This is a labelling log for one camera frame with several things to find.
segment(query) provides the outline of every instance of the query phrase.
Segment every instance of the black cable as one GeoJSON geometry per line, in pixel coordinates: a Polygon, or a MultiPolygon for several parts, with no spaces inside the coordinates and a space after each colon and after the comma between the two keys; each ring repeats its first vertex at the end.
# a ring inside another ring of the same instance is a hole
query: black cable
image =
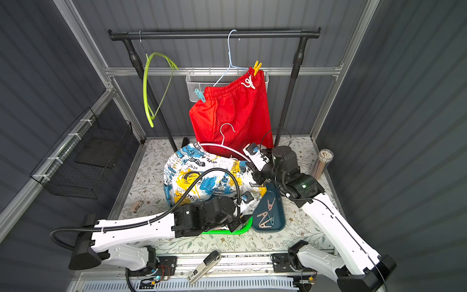
{"type": "Polygon", "coordinates": [[[154,222],[164,218],[169,213],[171,213],[175,208],[177,208],[183,202],[183,200],[186,198],[186,196],[192,190],[192,188],[194,188],[194,186],[206,174],[208,174],[210,172],[213,172],[213,171],[223,171],[226,174],[228,174],[230,176],[230,178],[233,180],[233,183],[235,184],[235,188],[236,188],[236,191],[237,191],[237,216],[236,216],[235,219],[238,220],[240,218],[240,203],[241,203],[240,186],[238,185],[238,182],[235,179],[235,176],[230,171],[228,171],[226,169],[223,169],[223,168],[214,167],[214,168],[211,168],[211,169],[208,169],[208,170],[204,171],[201,175],[199,175],[193,181],[193,183],[188,187],[188,189],[186,189],[185,193],[180,197],[180,199],[178,199],[178,201],[174,204],[174,206],[172,208],[170,208],[169,210],[165,211],[164,213],[162,213],[161,215],[159,215],[159,216],[157,216],[157,217],[155,217],[153,219],[150,219],[148,221],[133,223],[133,224],[115,226],[115,227],[103,227],[103,228],[99,228],[99,227],[61,227],[61,228],[56,229],[56,230],[54,230],[54,231],[52,231],[50,233],[50,235],[49,235],[50,239],[54,243],[58,244],[59,246],[61,246],[63,248],[73,250],[74,246],[72,246],[70,244],[67,244],[67,243],[61,241],[60,239],[58,239],[57,236],[56,236],[56,233],[58,233],[58,232],[109,232],[109,231],[118,231],[118,230],[131,229],[131,228],[141,227],[141,226],[145,226],[145,225],[154,223],[154,222]]]}
{"type": "MultiPolygon", "coordinates": [[[[331,209],[329,209],[329,207],[321,200],[319,199],[315,199],[315,198],[310,198],[312,200],[315,200],[315,201],[318,201],[320,202],[321,204],[323,204],[326,209],[329,210],[329,212],[331,212],[332,215],[334,215],[334,213],[331,211],[331,209]]],[[[386,292],[388,292],[388,287],[386,286],[386,281],[384,280],[384,277],[382,276],[380,270],[378,269],[378,267],[376,266],[376,264],[373,262],[373,260],[370,258],[370,255],[363,249],[363,247],[360,245],[360,243],[353,237],[353,235],[347,230],[347,228],[344,226],[344,224],[342,224],[342,222],[339,220],[339,218],[337,218],[336,216],[334,216],[334,218],[342,225],[342,227],[345,229],[345,231],[347,231],[347,233],[350,235],[350,237],[355,241],[355,243],[360,247],[360,249],[367,255],[368,259],[371,261],[371,263],[373,264],[373,266],[375,266],[376,270],[378,271],[378,273],[380,274],[381,276],[381,279],[382,279],[382,282],[383,282],[383,285],[384,285],[384,290],[386,292]]]]}
{"type": "MultiPolygon", "coordinates": [[[[269,134],[272,130],[276,130],[276,129],[281,129],[281,128],[280,127],[272,128],[271,130],[267,131],[266,134],[264,134],[263,138],[261,139],[260,154],[261,154],[262,157],[264,157],[264,154],[261,152],[262,142],[264,141],[264,138],[266,137],[267,134],[269,134]]],[[[282,130],[285,130],[289,134],[289,146],[290,146],[290,143],[292,141],[292,135],[290,134],[290,132],[286,128],[282,127],[282,130]]]]}
{"type": "Polygon", "coordinates": [[[131,292],[136,292],[136,290],[133,288],[133,286],[131,285],[131,282],[130,282],[130,277],[129,277],[129,274],[130,273],[130,269],[129,268],[125,268],[125,279],[127,280],[127,284],[128,284],[128,288],[130,289],[131,292]]]}

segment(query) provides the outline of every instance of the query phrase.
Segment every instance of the elastic waistband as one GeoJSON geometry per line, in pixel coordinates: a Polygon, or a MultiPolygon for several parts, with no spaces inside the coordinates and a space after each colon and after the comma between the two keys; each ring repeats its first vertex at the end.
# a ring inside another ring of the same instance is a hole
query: elastic waistband
{"type": "Polygon", "coordinates": [[[237,90],[237,88],[239,86],[243,86],[241,83],[245,83],[245,79],[248,78],[250,75],[252,76],[251,77],[251,80],[253,82],[253,84],[255,83],[256,80],[258,80],[258,78],[262,78],[264,80],[264,72],[262,70],[259,70],[256,74],[256,76],[254,76],[255,70],[253,68],[249,68],[247,73],[245,73],[243,76],[241,77],[238,77],[237,80],[235,80],[234,82],[230,83],[229,85],[227,86],[224,86],[224,87],[206,87],[205,89],[205,98],[207,100],[211,99],[211,100],[216,100],[219,96],[222,96],[223,94],[228,94],[234,90],[237,90]]]}

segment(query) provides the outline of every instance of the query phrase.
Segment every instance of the patterned fabric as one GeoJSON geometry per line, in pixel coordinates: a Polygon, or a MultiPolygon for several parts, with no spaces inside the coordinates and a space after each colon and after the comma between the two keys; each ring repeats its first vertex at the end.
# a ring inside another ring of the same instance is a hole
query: patterned fabric
{"type": "MultiPolygon", "coordinates": [[[[178,147],[182,139],[175,139],[178,147]]],[[[289,143],[288,137],[281,139],[281,145],[289,143]]],[[[316,159],[316,151],[309,137],[292,137],[290,146],[297,153],[298,165],[302,172],[307,173],[316,159]]],[[[168,208],[163,189],[163,167],[173,150],[165,139],[151,140],[138,169],[127,200],[119,219],[142,217],[161,213],[168,208]],[[137,214],[130,208],[136,201],[143,200],[144,206],[137,214]]],[[[326,193],[334,198],[324,175],[318,180],[326,193]]],[[[303,239],[319,249],[334,249],[331,242],[314,223],[288,199],[283,199],[285,228],[276,233],[257,233],[252,229],[242,235],[200,235],[174,239],[160,239],[136,242],[134,245],[152,245],[159,254],[205,253],[214,249],[220,252],[249,251],[284,251],[303,239]]]]}
{"type": "MultiPolygon", "coordinates": [[[[217,156],[206,152],[199,143],[190,143],[179,149],[168,159],[164,166],[164,192],[167,203],[173,206],[186,192],[191,184],[206,170],[222,168],[235,176],[240,192],[250,191],[260,194],[266,192],[266,187],[251,187],[252,171],[246,161],[239,161],[217,156]]],[[[206,201],[212,196],[229,196],[237,194],[235,183],[224,172],[213,171],[204,176],[188,193],[182,204],[195,201],[206,201]]]]}

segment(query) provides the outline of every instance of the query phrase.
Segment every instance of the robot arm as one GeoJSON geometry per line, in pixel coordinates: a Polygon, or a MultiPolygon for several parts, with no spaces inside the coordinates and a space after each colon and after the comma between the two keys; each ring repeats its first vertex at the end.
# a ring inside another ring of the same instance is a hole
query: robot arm
{"type": "Polygon", "coordinates": [[[290,147],[273,148],[271,159],[254,143],[243,151],[252,161],[249,166],[257,183],[274,181],[282,194],[315,221],[339,253],[331,255],[299,241],[288,251],[292,268],[317,270],[336,281],[343,292],[373,292],[382,287],[396,263],[369,246],[340,215],[315,178],[300,172],[297,155],[290,147]]]}
{"type": "Polygon", "coordinates": [[[241,197],[240,218],[238,209],[229,197],[216,197],[208,202],[195,202],[182,205],[172,213],[155,220],[161,214],[125,220],[99,220],[95,224],[95,215],[88,215],[83,226],[102,229],[101,232],[82,232],[78,235],[69,264],[71,270],[83,270],[99,264],[124,266],[132,271],[151,270],[156,267],[156,254],[152,247],[135,247],[132,242],[143,242],[157,238],[175,238],[198,236],[204,231],[228,226],[231,232],[246,222],[251,215],[242,215],[250,205],[257,201],[245,192],[241,197]],[[105,228],[125,227],[131,224],[147,224],[106,232],[105,228]]]}

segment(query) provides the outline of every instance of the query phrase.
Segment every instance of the table surface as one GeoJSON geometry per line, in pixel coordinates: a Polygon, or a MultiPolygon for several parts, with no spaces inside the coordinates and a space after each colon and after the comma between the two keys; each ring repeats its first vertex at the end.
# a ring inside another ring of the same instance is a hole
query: table surface
{"type": "MultiPolygon", "coordinates": [[[[175,143],[180,147],[182,139],[175,139],[175,143]]],[[[288,137],[281,137],[280,145],[288,143],[288,137]]],[[[316,151],[310,137],[292,137],[290,147],[297,153],[301,171],[308,173],[311,164],[316,159],[316,151]]],[[[163,191],[163,168],[172,154],[173,150],[167,139],[149,141],[119,219],[154,215],[168,209],[163,191]],[[130,208],[133,203],[140,200],[144,201],[144,205],[137,214],[134,214],[130,208]]],[[[318,181],[336,205],[325,175],[322,175],[318,181]]],[[[212,250],[220,252],[285,251],[301,239],[319,249],[334,249],[315,222],[285,197],[283,197],[283,207],[287,224],[279,232],[257,233],[250,229],[242,235],[202,234],[196,237],[154,239],[135,244],[152,245],[159,254],[206,253],[212,250]]]]}

